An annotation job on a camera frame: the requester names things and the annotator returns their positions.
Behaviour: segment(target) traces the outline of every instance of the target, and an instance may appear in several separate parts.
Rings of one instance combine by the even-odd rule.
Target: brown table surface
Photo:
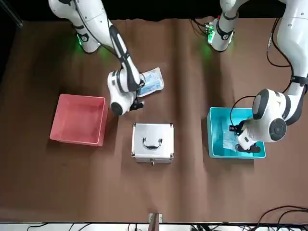
[[[240,19],[233,43],[218,53],[188,20],[116,21],[137,68],[160,67],[165,88],[141,110],[121,117],[110,110],[101,148],[51,141],[51,124],[60,93],[109,101],[107,75],[120,64],[104,49],[84,54],[68,22],[25,23],[0,93],[0,218],[147,222],[160,212],[164,222],[256,222],[272,207],[308,206],[308,101],[285,138],[266,144],[265,159],[211,159],[207,151],[211,106],[230,107],[242,96],[287,85],[290,69],[266,60],[272,23]],[[276,51],[270,56],[285,64]],[[238,106],[251,107],[252,100]],[[133,122],[174,123],[172,164],[152,167],[130,157]],[[284,221],[308,218],[290,214]]]

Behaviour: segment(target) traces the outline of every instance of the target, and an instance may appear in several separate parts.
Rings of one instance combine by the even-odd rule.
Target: pink box
[[[105,98],[61,94],[50,139],[64,143],[102,146],[107,114]]]

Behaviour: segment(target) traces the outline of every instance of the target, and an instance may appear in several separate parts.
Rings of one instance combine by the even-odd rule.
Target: silver metal case
[[[171,163],[174,158],[173,124],[133,124],[131,156],[137,162]]]

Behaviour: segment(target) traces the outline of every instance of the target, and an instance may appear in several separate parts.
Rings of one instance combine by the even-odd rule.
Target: green led light
[[[214,39],[214,36],[215,36],[215,31],[214,31],[214,30],[211,31],[211,32],[208,34],[208,36],[207,36],[207,42],[208,42],[209,44],[212,44],[213,39]]]
[[[78,41],[79,41],[79,45],[82,46],[82,45],[81,45],[81,40],[80,40],[80,38],[79,38],[78,35],[77,35],[77,38],[78,38]]]

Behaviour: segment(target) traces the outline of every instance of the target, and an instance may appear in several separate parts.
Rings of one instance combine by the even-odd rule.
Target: case handle
[[[143,146],[146,148],[146,149],[149,149],[149,150],[152,150],[152,151],[154,151],[154,150],[157,150],[161,145],[162,145],[162,142],[163,142],[163,139],[158,139],[158,146],[154,146],[154,145],[149,145],[149,146],[147,146],[146,145],[146,138],[144,137],[143,139],[142,139],[142,144],[143,144]]]

